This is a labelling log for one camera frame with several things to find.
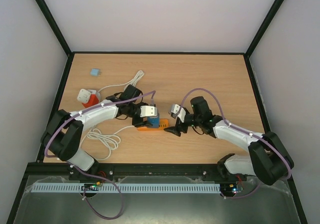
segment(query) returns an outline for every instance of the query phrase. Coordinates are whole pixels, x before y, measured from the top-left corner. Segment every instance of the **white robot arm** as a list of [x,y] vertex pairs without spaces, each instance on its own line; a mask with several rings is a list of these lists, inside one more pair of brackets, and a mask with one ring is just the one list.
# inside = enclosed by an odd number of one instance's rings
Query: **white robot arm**
[[53,134],[62,123],[70,117],[75,117],[66,127],[66,132],[59,132],[53,141],[50,142],[49,150],[60,160],[76,165],[83,171],[88,171],[97,161],[83,149],[79,148],[83,132],[103,121],[116,118],[120,115],[131,117],[132,125],[135,127],[151,126],[145,117],[158,115],[158,110],[155,106],[143,102],[135,104],[134,101],[116,104],[119,101],[136,98],[141,93],[140,90],[129,85],[119,98],[115,95],[107,97],[97,104],[97,108],[95,109],[89,110],[89,108],[70,113],[59,110],[49,122],[41,138],[41,143],[47,146]]
[[275,133],[253,132],[234,125],[219,115],[213,115],[203,97],[193,98],[191,106],[193,114],[189,113],[186,108],[180,109],[177,104],[172,105],[169,113],[177,121],[174,127],[168,127],[165,131],[180,136],[181,132],[187,133],[189,126],[192,128],[200,127],[204,134],[227,140],[249,153],[248,156],[228,154],[223,157],[218,162],[219,172],[222,176],[229,174],[253,175],[267,185],[272,185],[284,176],[288,171],[285,164],[261,139],[279,151],[291,168],[294,166],[290,155]]

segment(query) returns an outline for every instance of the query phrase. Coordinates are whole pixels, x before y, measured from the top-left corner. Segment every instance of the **small blue object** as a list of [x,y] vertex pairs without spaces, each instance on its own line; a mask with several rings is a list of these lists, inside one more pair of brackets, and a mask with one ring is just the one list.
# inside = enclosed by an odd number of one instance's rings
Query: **small blue object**
[[93,69],[91,70],[90,74],[91,74],[92,76],[98,77],[99,74],[100,74],[100,69],[98,69],[98,68],[93,68]]
[[148,117],[147,120],[152,124],[151,127],[148,128],[158,128],[160,123],[159,114],[156,117]]

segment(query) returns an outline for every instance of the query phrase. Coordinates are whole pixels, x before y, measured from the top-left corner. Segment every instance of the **white cable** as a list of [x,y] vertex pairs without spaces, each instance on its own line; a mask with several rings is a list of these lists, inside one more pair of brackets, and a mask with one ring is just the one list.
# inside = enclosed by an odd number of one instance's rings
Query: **white cable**
[[105,158],[96,158],[98,161],[103,161],[108,159],[111,156],[111,151],[118,148],[119,143],[121,142],[121,138],[116,135],[117,133],[121,132],[123,129],[134,127],[133,125],[126,126],[124,128],[121,128],[120,130],[116,131],[113,134],[102,134],[100,129],[93,128],[87,134],[85,137],[81,140],[79,148],[81,148],[82,143],[86,138],[92,139],[92,140],[99,140],[102,142],[103,145],[106,146],[106,148],[109,149],[109,154]]
[[142,70],[139,70],[135,77],[130,80],[129,82],[127,83],[123,83],[123,84],[115,84],[115,85],[109,85],[109,86],[106,86],[106,87],[103,87],[101,89],[99,89],[98,93],[100,93],[102,90],[104,90],[105,88],[109,88],[109,87],[117,87],[117,86],[123,86],[125,85],[124,89],[126,89],[130,84],[133,85],[134,87],[136,86],[136,84],[138,83],[138,81],[144,76],[144,72]]

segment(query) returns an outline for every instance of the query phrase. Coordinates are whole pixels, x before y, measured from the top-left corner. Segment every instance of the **white wall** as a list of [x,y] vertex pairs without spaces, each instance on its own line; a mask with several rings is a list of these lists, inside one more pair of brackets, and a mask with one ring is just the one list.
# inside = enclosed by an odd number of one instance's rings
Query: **white wall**
[[0,223],[34,162],[66,55],[34,0],[0,0]]
[[320,203],[320,0],[285,0],[251,57],[267,117],[291,154],[310,224]]
[[46,0],[72,51],[245,52],[274,0]]

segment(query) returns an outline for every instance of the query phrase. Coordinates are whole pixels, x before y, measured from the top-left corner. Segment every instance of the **wooden table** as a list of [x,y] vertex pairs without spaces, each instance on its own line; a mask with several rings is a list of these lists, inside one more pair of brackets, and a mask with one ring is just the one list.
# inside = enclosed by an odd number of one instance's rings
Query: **wooden table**
[[[90,76],[92,68],[101,70],[99,77]],[[154,101],[160,118],[175,119],[168,114],[173,103],[180,104],[193,88],[202,87],[214,93],[224,114],[231,122],[257,132],[263,132],[261,118],[242,55],[192,55],[192,54],[75,54],[60,109],[68,112],[83,109],[77,101],[79,90],[100,89],[107,85],[131,80],[138,70],[145,72],[137,88],[147,93],[156,90]],[[123,91],[124,86],[103,90],[102,97]],[[220,114],[214,99],[197,91],[185,103],[191,110],[190,99],[203,96],[214,114]],[[98,125],[104,134],[112,134],[130,125],[131,119],[109,120]],[[199,164],[216,163],[220,158],[246,152],[224,140],[208,135],[200,136],[191,128],[177,137],[164,131],[139,132],[128,128],[119,133],[121,143],[106,163],[162,163]],[[83,149],[95,158],[103,158],[108,149],[99,141],[86,139]],[[59,162],[45,158],[44,162]]]

